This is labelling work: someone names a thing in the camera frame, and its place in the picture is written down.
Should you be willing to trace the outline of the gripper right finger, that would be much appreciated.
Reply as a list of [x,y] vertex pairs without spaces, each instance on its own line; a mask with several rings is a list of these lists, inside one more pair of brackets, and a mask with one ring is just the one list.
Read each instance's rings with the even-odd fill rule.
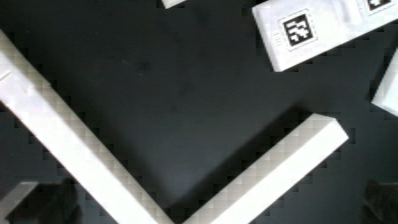
[[398,184],[367,181],[360,224],[398,224]]

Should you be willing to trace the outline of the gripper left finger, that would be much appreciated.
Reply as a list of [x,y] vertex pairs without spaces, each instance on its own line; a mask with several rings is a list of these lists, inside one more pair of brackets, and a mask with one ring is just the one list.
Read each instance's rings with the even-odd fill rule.
[[19,182],[0,199],[0,224],[80,224],[74,181]]

